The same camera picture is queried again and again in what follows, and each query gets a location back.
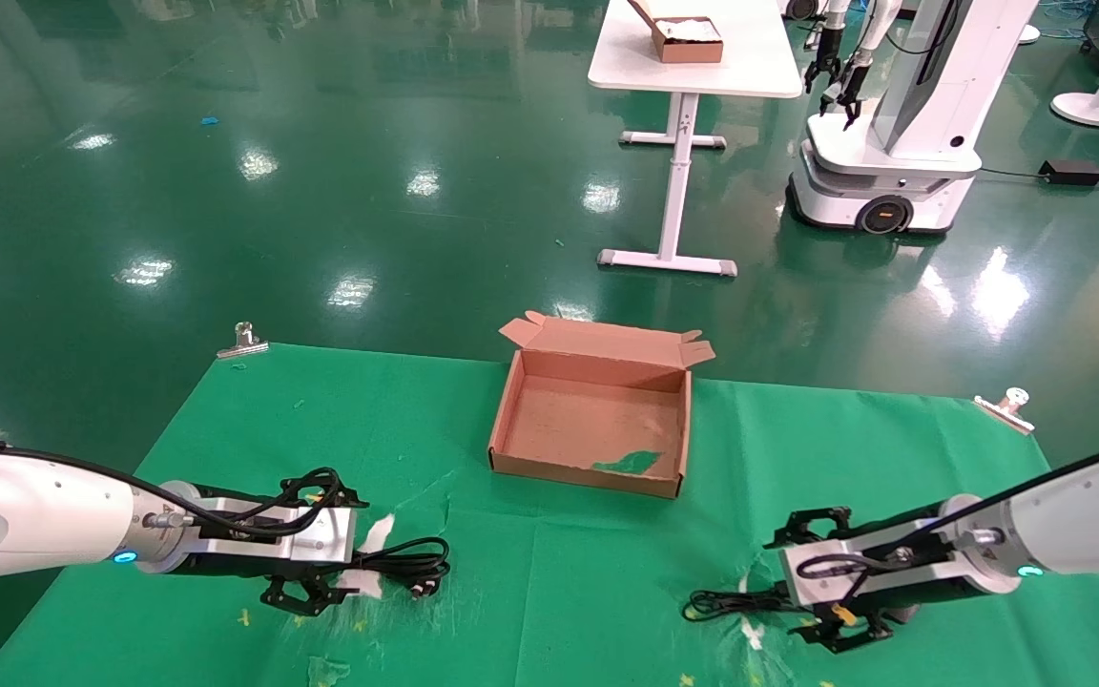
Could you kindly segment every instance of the green tablecloth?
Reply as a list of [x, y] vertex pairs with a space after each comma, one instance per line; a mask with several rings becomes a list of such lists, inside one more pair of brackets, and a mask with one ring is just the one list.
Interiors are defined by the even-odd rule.
[[491, 474], [504, 375], [279, 344], [211, 365], [141, 477], [274, 492], [335, 466], [374, 503], [363, 531], [393, 512], [389, 543], [449, 540], [444, 590], [297, 621], [257, 601], [257, 579], [71, 568], [0, 652], [0, 686], [1099, 686], [1099, 577], [929, 606], [842, 656], [786, 635], [797, 618], [755, 618], [755, 651], [736, 617], [677, 614], [691, 589], [777, 575], [759, 546], [792, 510], [848, 505], [863, 522], [1045, 468], [969, 401], [699, 379], [688, 477], [666, 501]]

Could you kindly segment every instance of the wire bundle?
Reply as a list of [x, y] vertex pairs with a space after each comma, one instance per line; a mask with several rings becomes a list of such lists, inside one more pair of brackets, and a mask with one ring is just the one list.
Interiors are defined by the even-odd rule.
[[785, 597], [773, 592], [747, 595], [744, 591], [710, 591], [699, 589], [690, 595], [690, 600], [681, 606], [681, 618], [690, 622], [714, 620], [721, 614], [746, 612], [811, 612], [790, 603]]
[[[1047, 18], [1064, 19], [1064, 21], [1077, 22], [1086, 18], [1096, 9], [1095, 0], [1052, 0], [1050, 3], [1041, 3], [1039, 8], [1045, 8]], [[1047, 26], [1041, 30], [1044, 38], [1062, 40], [1086, 40], [1088, 35], [1081, 27]]]
[[[439, 553], [401, 553], [415, 546], [439, 546]], [[412, 539], [378, 552], [355, 552], [346, 566], [353, 569], [371, 569], [410, 590], [414, 597], [430, 597], [440, 591], [440, 581], [448, 575], [448, 543], [439, 536]]]

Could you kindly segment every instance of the white table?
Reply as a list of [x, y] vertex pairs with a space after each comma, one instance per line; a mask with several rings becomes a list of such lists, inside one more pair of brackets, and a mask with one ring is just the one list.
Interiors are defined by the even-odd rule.
[[668, 199], [658, 253], [601, 251], [601, 265], [631, 265], [641, 268], [701, 272], [736, 277], [736, 263], [708, 257], [685, 257], [676, 253], [681, 234], [685, 185], [690, 175], [690, 149], [695, 145], [723, 148], [719, 135], [693, 134], [698, 95], [745, 98], [795, 98], [803, 90], [799, 69], [786, 38], [776, 0], [653, 0], [656, 16], [711, 18], [723, 36], [723, 62], [719, 64], [664, 65], [655, 56], [651, 27], [639, 18], [628, 0], [610, 0], [604, 25], [592, 55], [588, 81], [597, 88], [615, 90], [664, 90], [668, 101], [668, 129], [664, 134], [622, 132], [624, 143], [673, 145], [668, 175]]

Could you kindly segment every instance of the box flap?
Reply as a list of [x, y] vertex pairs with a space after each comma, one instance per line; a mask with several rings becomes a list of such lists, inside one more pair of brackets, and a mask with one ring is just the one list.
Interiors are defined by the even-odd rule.
[[697, 330], [675, 334], [602, 322], [569, 321], [532, 310], [524, 313], [524, 318], [515, 318], [498, 330], [524, 351], [632, 361], [673, 369], [686, 369], [714, 357], [711, 344], [698, 341], [702, 332]]
[[639, 12], [642, 21], [647, 22], [651, 30], [655, 31], [655, 19], [651, 18], [651, 8], [647, 5], [647, 0], [630, 0], [630, 4], [633, 5], [633, 11]]

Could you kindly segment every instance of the green fabric scrap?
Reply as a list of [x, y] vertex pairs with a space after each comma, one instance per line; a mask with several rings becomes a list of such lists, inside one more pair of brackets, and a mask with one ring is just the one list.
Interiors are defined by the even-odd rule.
[[338, 679], [351, 674], [344, 662], [332, 662], [320, 656], [308, 657], [308, 687], [335, 687]]
[[603, 469], [606, 473], [644, 474], [662, 455], [662, 452], [630, 452], [615, 464], [592, 464], [592, 469]]

